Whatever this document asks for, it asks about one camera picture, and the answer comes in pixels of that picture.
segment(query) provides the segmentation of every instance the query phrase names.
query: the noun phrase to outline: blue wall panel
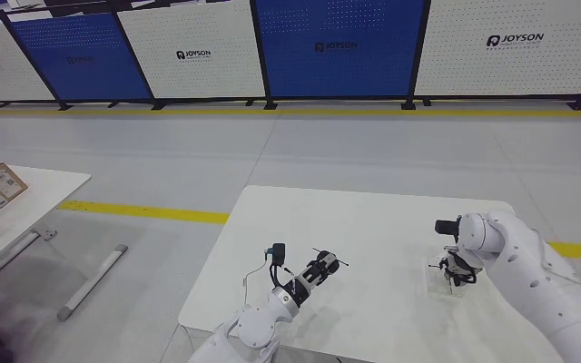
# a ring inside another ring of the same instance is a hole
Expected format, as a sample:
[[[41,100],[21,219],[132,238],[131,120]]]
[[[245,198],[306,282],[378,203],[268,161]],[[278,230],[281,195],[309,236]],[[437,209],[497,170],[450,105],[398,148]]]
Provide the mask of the blue wall panel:
[[[256,0],[271,93],[407,94],[424,0]]]
[[[111,14],[30,20],[14,27],[61,99],[149,98]]]

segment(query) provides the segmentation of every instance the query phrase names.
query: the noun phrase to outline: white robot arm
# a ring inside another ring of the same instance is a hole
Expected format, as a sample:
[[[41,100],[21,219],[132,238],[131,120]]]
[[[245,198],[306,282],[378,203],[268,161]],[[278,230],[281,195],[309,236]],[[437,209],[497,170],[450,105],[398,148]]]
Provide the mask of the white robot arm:
[[[507,302],[547,337],[566,363],[581,362],[581,284],[573,268],[513,213],[471,213],[437,221],[453,235],[440,262],[456,286],[485,270]]]
[[[286,285],[277,278],[277,268],[284,264],[284,245],[276,243],[271,250],[271,279],[274,290],[263,307],[246,305],[198,348],[188,363],[248,363],[228,341],[228,335],[238,329],[241,342],[252,350],[259,350],[253,363],[274,363],[280,345],[276,323],[291,323],[299,314],[300,305],[311,291],[339,269],[339,260],[333,253],[319,251],[316,260]]]

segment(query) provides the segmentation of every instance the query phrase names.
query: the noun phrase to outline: white wall panel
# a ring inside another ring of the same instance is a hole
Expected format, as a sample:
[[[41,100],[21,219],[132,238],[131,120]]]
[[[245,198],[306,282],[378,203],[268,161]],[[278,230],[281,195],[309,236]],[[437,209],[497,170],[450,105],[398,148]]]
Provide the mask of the white wall panel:
[[[4,24],[0,24],[0,101],[53,100]]]
[[[581,93],[580,59],[579,0],[432,0],[416,94]]]
[[[248,0],[119,17],[155,97],[264,96]],[[187,52],[198,53],[188,57]]]

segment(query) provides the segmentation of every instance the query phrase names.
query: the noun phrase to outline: white table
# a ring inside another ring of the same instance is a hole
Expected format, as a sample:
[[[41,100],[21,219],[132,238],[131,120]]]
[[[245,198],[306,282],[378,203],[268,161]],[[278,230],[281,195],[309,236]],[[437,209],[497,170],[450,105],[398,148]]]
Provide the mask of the white table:
[[[492,209],[512,210],[501,201],[247,187],[179,322],[215,329],[243,305],[242,278],[262,251],[284,242],[295,273],[316,256],[312,247],[350,266],[316,288],[292,324],[277,326],[283,346],[378,363],[560,362],[485,273],[461,298],[427,293],[427,258],[454,243],[434,232],[435,220]],[[263,304],[270,289],[268,269],[251,275],[249,303]]]
[[[10,165],[28,189],[0,209],[0,268],[38,237],[51,240],[56,231],[44,226],[41,219],[91,179],[89,174],[58,172]],[[105,260],[97,275],[77,291],[59,311],[61,321],[68,319],[101,277],[127,250],[119,245]]]

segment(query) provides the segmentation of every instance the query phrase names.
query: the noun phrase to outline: yellow floor line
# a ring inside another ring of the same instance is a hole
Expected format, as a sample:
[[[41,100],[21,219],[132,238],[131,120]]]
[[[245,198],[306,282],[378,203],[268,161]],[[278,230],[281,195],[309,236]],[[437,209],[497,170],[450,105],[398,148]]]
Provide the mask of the yellow floor line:
[[[265,115],[265,114],[282,114],[282,115],[303,115],[303,116],[463,116],[463,117],[571,117],[581,118],[581,112],[576,111],[519,111],[519,110],[354,110],[354,109],[285,109],[281,107],[277,110],[264,111],[262,108],[244,108],[244,109],[186,109],[179,110],[166,108],[160,111],[150,111],[149,109],[102,109],[102,110],[83,110],[72,108],[68,111],[61,112],[56,110],[0,110],[0,115],[98,115],[98,116],[115,116],[115,115]]]
[[[551,246],[563,257],[581,259],[581,243],[551,242]]]
[[[173,210],[139,205],[93,203],[91,201],[66,201],[61,205],[60,209],[64,211],[87,211],[91,213],[213,224],[226,224],[228,217],[230,217],[228,213],[213,211]],[[550,244],[563,257],[581,259],[581,243],[550,242]]]

